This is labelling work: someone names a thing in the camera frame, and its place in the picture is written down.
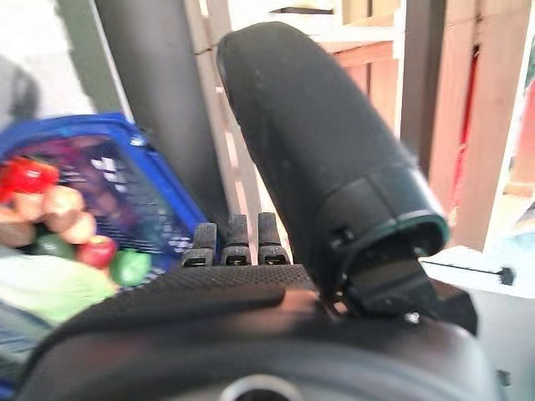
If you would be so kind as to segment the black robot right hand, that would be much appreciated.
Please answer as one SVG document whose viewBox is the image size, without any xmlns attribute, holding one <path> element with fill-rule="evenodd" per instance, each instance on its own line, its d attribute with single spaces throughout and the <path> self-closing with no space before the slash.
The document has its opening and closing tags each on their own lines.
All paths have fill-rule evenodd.
<svg viewBox="0 0 535 401">
<path fill-rule="evenodd" d="M 419 167 L 304 33 L 227 34 L 217 67 L 294 264 L 187 266 L 72 317 L 17 400 L 503 400 L 470 295 L 420 259 L 449 240 Z"/>
</svg>

